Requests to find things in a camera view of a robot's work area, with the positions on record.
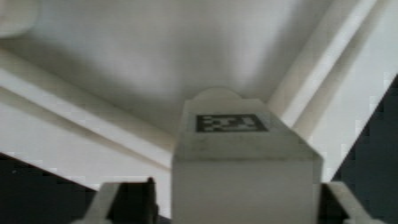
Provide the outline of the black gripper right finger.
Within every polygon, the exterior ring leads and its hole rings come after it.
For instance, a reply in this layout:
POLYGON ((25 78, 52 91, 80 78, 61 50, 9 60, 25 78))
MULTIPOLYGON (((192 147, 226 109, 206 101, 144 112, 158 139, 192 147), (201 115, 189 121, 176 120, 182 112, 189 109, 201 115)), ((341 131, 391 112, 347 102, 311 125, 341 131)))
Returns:
POLYGON ((318 224, 386 224, 368 214, 343 182, 322 184, 318 224))

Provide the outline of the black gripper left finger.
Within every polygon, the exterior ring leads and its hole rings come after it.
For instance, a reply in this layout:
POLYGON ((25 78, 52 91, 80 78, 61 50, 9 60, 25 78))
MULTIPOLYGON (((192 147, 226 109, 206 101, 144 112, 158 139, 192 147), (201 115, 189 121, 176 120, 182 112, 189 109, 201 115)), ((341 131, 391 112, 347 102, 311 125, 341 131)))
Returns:
POLYGON ((73 224, 158 224, 155 179, 105 183, 73 224))

